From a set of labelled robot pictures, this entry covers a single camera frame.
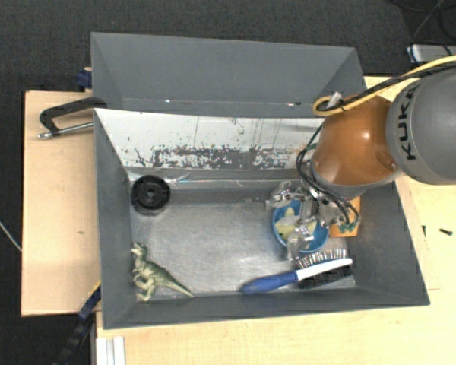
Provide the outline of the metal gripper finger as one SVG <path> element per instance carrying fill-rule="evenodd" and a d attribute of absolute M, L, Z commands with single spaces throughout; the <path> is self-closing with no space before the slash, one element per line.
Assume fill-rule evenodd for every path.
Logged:
<path fill-rule="evenodd" d="M 314 240 L 315 221 L 306 221 L 297 224 L 294 231 L 287 237 L 287 255 L 295 259 L 301 253 L 308 252 Z"/>
<path fill-rule="evenodd" d="M 308 195 L 307 188 L 301 185 L 293 186 L 291 182 L 281 182 L 271 191 L 269 199 L 265 202 L 266 208 L 282 208 L 291 201 L 305 201 Z"/>

